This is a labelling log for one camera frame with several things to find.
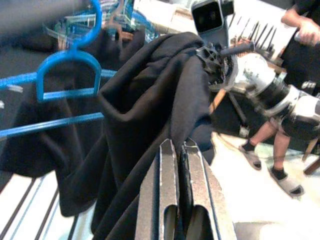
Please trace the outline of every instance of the black cloth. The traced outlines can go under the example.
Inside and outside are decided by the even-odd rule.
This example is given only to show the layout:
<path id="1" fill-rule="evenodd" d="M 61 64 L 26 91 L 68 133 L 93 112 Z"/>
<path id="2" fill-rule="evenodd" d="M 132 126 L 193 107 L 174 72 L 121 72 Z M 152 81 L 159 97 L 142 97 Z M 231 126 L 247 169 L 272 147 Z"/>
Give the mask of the black cloth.
<path id="1" fill-rule="evenodd" d="M 296 0 L 295 9 L 298 14 L 306 14 L 320 25 L 320 0 Z M 283 67 L 287 69 L 285 82 L 293 84 L 301 89 L 303 82 L 314 82 L 320 84 L 320 46 L 316 47 L 302 45 L 294 40 L 290 40 L 285 49 Z"/>
<path id="2" fill-rule="evenodd" d="M 106 31 L 102 31 L 97 39 L 83 50 L 92 54 L 102 68 L 118 70 L 144 43 L 144 30 L 136 31 L 133 40 L 121 46 L 117 41 L 113 41 Z M 42 61 L 46 56 L 41 53 L 47 51 L 44 50 L 41 42 L 36 44 L 33 50 L 35 56 L 40 54 L 37 61 L 39 59 Z M 2 52 L 4 57 L 0 59 L 7 62 L 4 68 L 11 68 L 12 71 L 1 69 L 0 77 L 15 74 L 15 68 L 11 65 L 21 67 L 24 61 L 33 59 L 33 54 L 27 50 L 12 49 L 13 52 L 17 51 L 17 54 L 10 54 L 10 51 L 10 49 L 4 50 Z M 101 79 L 100 85 L 103 86 L 107 81 L 108 79 Z M 67 91 L 90 88 L 93 83 L 94 72 L 89 66 L 70 61 L 56 65 L 46 74 L 44 88 L 45 92 Z M 23 94 L 0 91 L 0 99 L 5 103 L 5 109 L 0 112 L 1 129 L 90 114 L 101 110 L 97 97 L 38 103 L 35 84 L 24 85 Z M 1 141 L 0 170 L 27 177 L 40 177 L 52 170 L 57 170 L 58 175 L 60 172 L 65 175 L 66 171 L 72 172 L 84 161 L 94 143 L 99 139 L 101 131 L 102 121 L 98 120 Z"/>
<path id="3" fill-rule="evenodd" d="M 103 130 L 84 161 L 82 149 L 69 149 L 74 147 L 69 144 L 78 141 L 78 132 L 60 129 L 57 135 L 50 135 L 50 131 L 38 133 L 38 141 L 31 147 L 37 152 L 40 143 L 46 144 L 52 162 L 34 154 L 33 162 L 25 168 L 27 161 L 21 163 L 18 159 L 26 155 L 20 153 L 14 159 L 2 159 L 1 169 L 8 170 L 6 164 L 11 162 L 11 171 L 25 174 L 24 170 L 29 169 L 36 174 L 34 168 L 39 171 L 51 164 L 64 216 L 81 213 L 96 201 L 91 224 L 94 239 L 134 239 L 140 185 L 160 144 L 172 139 L 179 156 L 184 140 L 191 137 L 209 163 L 214 157 L 209 76 L 195 55 L 202 46 L 203 41 L 193 33 L 166 35 L 131 57 L 99 91 L 98 102 L 105 116 Z M 47 109 L 44 115 L 52 112 Z M 58 115 L 67 112 L 58 111 Z"/>

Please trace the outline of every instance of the sandal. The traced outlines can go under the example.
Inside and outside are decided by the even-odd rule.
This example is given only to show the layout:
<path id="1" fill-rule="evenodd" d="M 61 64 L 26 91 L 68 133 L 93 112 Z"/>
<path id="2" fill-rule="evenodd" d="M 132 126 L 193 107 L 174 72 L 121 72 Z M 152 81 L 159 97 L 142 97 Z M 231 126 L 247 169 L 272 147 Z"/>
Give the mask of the sandal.
<path id="1" fill-rule="evenodd" d="M 261 161 L 255 154 L 255 151 L 246 151 L 242 146 L 239 146 L 239 150 L 243 153 L 251 167 L 253 167 L 257 171 L 261 170 Z"/>

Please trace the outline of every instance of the camera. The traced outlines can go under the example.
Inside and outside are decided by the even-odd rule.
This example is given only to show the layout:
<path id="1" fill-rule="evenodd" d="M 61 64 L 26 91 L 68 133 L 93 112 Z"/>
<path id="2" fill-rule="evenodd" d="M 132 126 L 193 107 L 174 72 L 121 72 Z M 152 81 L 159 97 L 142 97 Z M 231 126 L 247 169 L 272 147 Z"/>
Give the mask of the camera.
<path id="1" fill-rule="evenodd" d="M 229 46 L 228 25 L 226 17 L 234 13 L 234 2 L 223 0 L 196 1 L 191 12 L 198 35 L 205 44 Z"/>
<path id="2" fill-rule="evenodd" d="M 207 0 L 191 7 L 196 30 L 199 34 L 217 30 L 223 26 L 224 19 L 220 3 Z"/>

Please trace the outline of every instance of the white wall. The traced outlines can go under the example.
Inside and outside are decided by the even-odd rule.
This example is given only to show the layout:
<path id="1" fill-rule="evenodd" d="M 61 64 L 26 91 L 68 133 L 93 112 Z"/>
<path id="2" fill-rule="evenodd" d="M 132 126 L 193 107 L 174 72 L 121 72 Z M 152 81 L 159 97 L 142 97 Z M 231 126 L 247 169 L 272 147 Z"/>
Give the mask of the white wall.
<path id="1" fill-rule="evenodd" d="M 183 17 L 181 15 L 175 15 L 175 11 L 178 7 L 183 7 L 178 4 L 169 4 L 159 0 L 135 0 L 134 8 L 142 12 L 151 22 L 153 22 L 161 31 L 166 33 L 178 33 L 178 32 L 193 32 L 197 33 L 195 24 L 192 19 Z M 259 21 L 261 24 L 260 33 L 266 23 L 268 27 L 261 37 L 260 44 L 267 36 L 271 26 L 277 28 L 272 43 L 274 44 L 275 53 L 273 57 L 276 57 L 280 51 L 288 44 L 295 29 L 286 27 L 281 23 L 281 17 L 285 14 L 285 10 L 275 7 L 271 4 L 265 3 L 260 0 L 234 0 L 235 18 L 233 24 L 229 30 L 230 39 L 235 35 L 239 36 L 244 29 L 248 19 L 250 21 L 244 31 L 244 37 L 247 37 L 254 24 Z M 237 25 L 239 18 L 242 16 L 241 21 Z M 232 16 L 227 18 L 228 24 L 230 23 Z M 265 46 L 268 46 L 272 33 L 268 37 Z"/>

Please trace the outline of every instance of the clothes hanger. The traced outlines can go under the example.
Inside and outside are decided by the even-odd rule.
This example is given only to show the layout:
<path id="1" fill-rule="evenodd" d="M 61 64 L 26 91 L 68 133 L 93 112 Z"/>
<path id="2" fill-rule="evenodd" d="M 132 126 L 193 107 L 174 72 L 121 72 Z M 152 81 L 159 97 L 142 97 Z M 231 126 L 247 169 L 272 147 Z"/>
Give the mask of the clothes hanger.
<path id="1" fill-rule="evenodd" d="M 130 3 L 121 0 L 117 7 L 115 2 L 100 1 L 102 9 L 102 28 L 112 30 L 118 33 L 119 46 L 122 48 L 122 41 L 130 41 L 136 29 L 141 26 L 145 28 L 145 42 L 149 43 L 159 36 L 156 28 L 143 16 L 140 12 L 133 9 Z M 88 32 L 90 26 L 95 25 L 95 14 L 81 13 L 78 15 L 66 16 L 63 22 L 59 22 L 54 26 L 54 30 L 44 26 L 44 31 L 60 40 L 62 43 L 72 43 L 73 38 L 78 35 L 83 35 L 83 32 Z"/>
<path id="2" fill-rule="evenodd" d="M 64 98 L 80 98 L 80 97 L 92 97 L 97 95 L 100 78 L 112 77 L 116 72 L 107 69 L 101 69 L 99 62 L 89 53 L 80 51 L 78 48 L 87 46 L 98 36 L 102 25 L 102 11 L 98 0 L 91 0 L 92 6 L 95 10 L 96 24 L 92 30 L 81 38 L 77 38 L 73 41 L 70 49 L 56 52 L 45 59 L 39 66 L 37 72 L 26 73 L 18 76 L 12 76 L 0 79 L 0 89 L 8 88 L 10 85 L 19 85 L 25 83 L 36 84 L 36 97 L 38 102 L 47 102 Z M 56 91 L 56 92 L 44 92 L 44 76 L 55 65 L 66 61 L 80 61 L 88 64 L 93 68 L 95 72 L 95 79 L 93 87 Z M 51 120 L 46 122 L 40 122 L 25 126 L 14 127 L 0 131 L 0 139 L 6 139 L 9 137 L 25 135 L 48 129 L 58 128 L 70 124 L 78 124 L 88 121 L 95 121 L 104 118 L 101 112 L 85 114 L 74 117 L 67 117 L 57 120 Z"/>

